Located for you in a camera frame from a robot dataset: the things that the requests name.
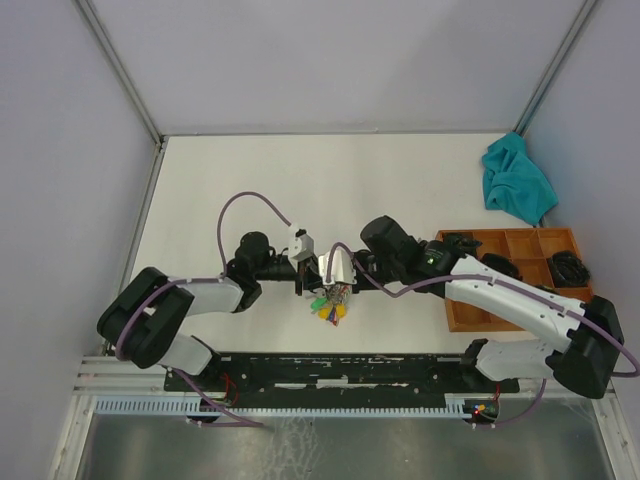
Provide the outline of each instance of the white table surface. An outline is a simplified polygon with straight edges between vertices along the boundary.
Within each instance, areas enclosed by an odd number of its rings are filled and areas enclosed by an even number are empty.
[[[361,229],[380,215],[407,233],[433,238],[440,229],[525,227],[487,211],[480,158],[500,134],[289,135],[172,137],[138,250],[134,275],[148,265],[172,276],[215,276],[222,268],[216,221],[243,190],[270,198],[315,240],[316,254],[341,240],[363,248]],[[227,212],[223,243],[233,256],[246,232],[262,231],[278,251],[287,228],[257,198]],[[310,313],[292,284],[263,283],[247,312],[204,314],[181,332],[221,351],[462,352],[474,338],[532,338],[523,332],[451,333],[444,302],[424,294],[392,299],[354,295],[339,327]]]

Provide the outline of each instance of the glass panel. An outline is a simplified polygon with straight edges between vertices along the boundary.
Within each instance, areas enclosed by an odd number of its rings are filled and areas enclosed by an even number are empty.
[[[503,418],[526,400],[503,399]],[[520,423],[266,419],[212,429],[170,417],[95,416],[78,479],[614,479],[586,399],[546,400]]]

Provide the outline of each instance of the gray wall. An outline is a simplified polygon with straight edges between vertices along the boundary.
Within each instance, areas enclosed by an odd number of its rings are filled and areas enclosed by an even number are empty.
[[[560,204],[548,216],[573,228],[601,295],[616,304],[640,355],[640,2],[608,0],[587,26],[530,129],[534,161]],[[624,361],[619,368],[628,368]],[[640,447],[640,381],[615,382]]]
[[[0,476],[45,478],[152,144],[69,0],[0,6]]]
[[[583,0],[94,0],[175,133],[510,129]]]

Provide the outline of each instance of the wooden tray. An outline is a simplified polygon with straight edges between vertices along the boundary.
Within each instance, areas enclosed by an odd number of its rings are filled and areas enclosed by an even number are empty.
[[[478,259],[485,253],[497,253],[509,258],[520,270],[522,281],[529,285],[545,285],[565,297],[588,302],[593,296],[591,283],[582,288],[557,288],[551,277],[547,258],[569,250],[579,258],[580,251],[570,228],[526,228],[502,230],[441,230],[436,236],[442,240],[447,233],[461,233],[482,242]],[[447,321],[451,332],[505,332],[522,330],[500,317],[460,302],[445,300]]]

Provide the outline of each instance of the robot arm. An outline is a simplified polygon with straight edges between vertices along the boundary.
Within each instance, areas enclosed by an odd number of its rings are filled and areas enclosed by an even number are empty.
[[[336,256],[327,274],[328,255],[315,257],[313,241],[304,230],[292,227],[290,257],[275,254],[266,235],[248,233],[227,264],[224,279],[207,279],[207,283],[185,280],[167,289],[151,304],[153,311],[140,316],[127,335],[123,351],[140,368],[159,363],[199,375],[215,353],[198,340],[178,334],[182,321],[199,313],[246,310],[261,294],[259,281],[292,281],[296,294],[301,295],[304,290],[336,282],[351,283],[353,292],[358,293],[396,281],[413,285],[436,277],[465,275],[464,280],[452,279],[414,290],[482,308],[528,330],[539,340],[476,340],[461,357],[460,368],[480,372],[492,381],[553,376],[580,395],[604,395],[619,351],[571,318],[569,312],[586,316],[623,343],[611,302],[595,297],[585,305],[536,289],[442,242],[416,241],[389,217],[369,223],[361,239],[368,250]],[[144,269],[100,318],[98,332],[115,344],[134,311],[155,289],[170,281],[152,267]],[[559,305],[562,311],[551,308],[545,300]]]

